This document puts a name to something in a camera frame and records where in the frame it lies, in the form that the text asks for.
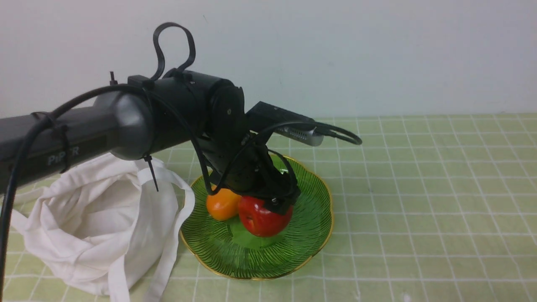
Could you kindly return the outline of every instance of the table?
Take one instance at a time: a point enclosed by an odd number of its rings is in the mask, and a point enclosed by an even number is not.
[[[213,274],[181,243],[163,301],[537,300],[537,114],[319,120],[364,144],[274,136],[269,145],[330,187],[335,227],[324,249],[289,276],[250,282]],[[189,143],[155,156],[190,182],[201,175]],[[15,231],[6,275],[6,301],[109,301],[65,286]]]

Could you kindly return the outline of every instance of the white wall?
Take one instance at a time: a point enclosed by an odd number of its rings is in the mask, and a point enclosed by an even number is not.
[[[20,0],[0,4],[0,117],[151,76],[189,28],[192,70],[310,116],[537,111],[534,0]],[[166,69],[184,35],[162,35]]]

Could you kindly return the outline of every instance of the orange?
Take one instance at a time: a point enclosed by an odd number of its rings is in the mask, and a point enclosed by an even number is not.
[[[229,189],[220,189],[216,195],[207,196],[207,212],[209,212],[212,218],[218,221],[225,221],[238,215],[238,204],[240,201],[240,195],[233,193]]]

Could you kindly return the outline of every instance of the gold plate rim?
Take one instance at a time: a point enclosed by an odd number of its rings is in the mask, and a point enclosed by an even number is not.
[[[313,174],[315,177],[317,177],[318,179],[321,180],[321,182],[323,183],[324,187],[326,188],[326,190],[328,191],[328,196],[330,197],[330,217],[332,218],[332,223],[330,225],[330,231],[328,232],[328,236],[326,237],[326,239],[324,240],[323,244],[319,247],[319,249],[313,253],[311,256],[309,256],[306,260],[304,260],[304,262],[302,262],[302,264],[300,264],[299,266],[297,266],[296,268],[294,268],[292,271],[289,271],[285,274],[281,274],[281,275],[278,275],[278,276],[274,276],[274,277],[266,277],[266,278],[237,278],[237,277],[233,277],[233,276],[229,276],[229,275],[226,275],[226,274],[223,274],[221,272],[218,272],[212,268],[210,268],[200,257],[199,255],[194,251],[192,250],[192,248],[188,245],[188,243],[186,242],[185,240],[185,237],[183,236],[183,230],[182,228],[179,229],[179,235],[181,236],[181,240],[183,241],[183,244],[188,248],[188,250],[190,251],[190,253],[192,253],[196,259],[198,259],[198,261],[201,263],[201,265],[203,265],[206,269],[208,269],[209,271],[213,272],[214,274],[218,275],[218,276],[221,276],[221,277],[225,277],[225,278],[229,278],[229,279],[234,279],[234,280],[252,280],[252,281],[266,281],[266,280],[274,280],[274,279],[278,279],[278,278],[281,278],[281,277],[285,277],[287,275],[290,275],[296,271],[298,271],[299,269],[301,269],[304,265],[306,265],[315,255],[317,255],[323,248],[324,246],[328,243],[328,241],[330,240],[330,238],[332,237],[332,232],[333,232],[333,229],[334,229],[334,223],[335,223],[335,216],[334,216],[334,210],[333,210],[333,196],[332,196],[332,192],[330,191],[330,187],[328,187],[327,183],[321,178],[319,177],[319,175],[315,174],[314,172],[312,172],[311,170],[309,170],[306,166],[304,166],[302,163],[300,163],[298,160],[292,158],[292,157],[289,157],[289,156],[284,156],[285,158],[289,159],[289,160],[292,160],[294,162],[296,162],[297,164],[299,164],[300,166],[302,166],[302,168],[304,170],[306,170],[307,172]],[[199,179],[201,179],[203,177],[202,176],[199,176],[198,178],[196,178],[191,184],[190,184],[190,187],[192,187],[192,185],[194,183],[196,183]]]

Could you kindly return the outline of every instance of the apple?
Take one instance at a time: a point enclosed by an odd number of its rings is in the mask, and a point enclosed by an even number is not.
[[[264,200],[243,196],[238,204],[238,215],[244,227],[257,237],[272,237],[284,230],[293,215],[293,206],[285,215],[276,214],[263,207]]]

